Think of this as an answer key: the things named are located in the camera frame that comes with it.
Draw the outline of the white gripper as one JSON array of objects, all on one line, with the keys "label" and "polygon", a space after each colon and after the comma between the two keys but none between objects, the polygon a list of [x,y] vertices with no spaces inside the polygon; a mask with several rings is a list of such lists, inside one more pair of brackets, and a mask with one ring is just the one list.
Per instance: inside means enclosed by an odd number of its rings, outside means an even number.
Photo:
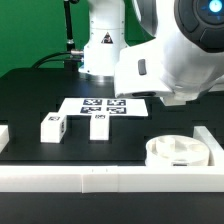
[{"label": "white gripper", "polygon": [[120,52],[115,66],[116,98],[164,97],[173,94],[161,80],[165,70],[160,62],[161,48],[156,41],[128,47]]}]

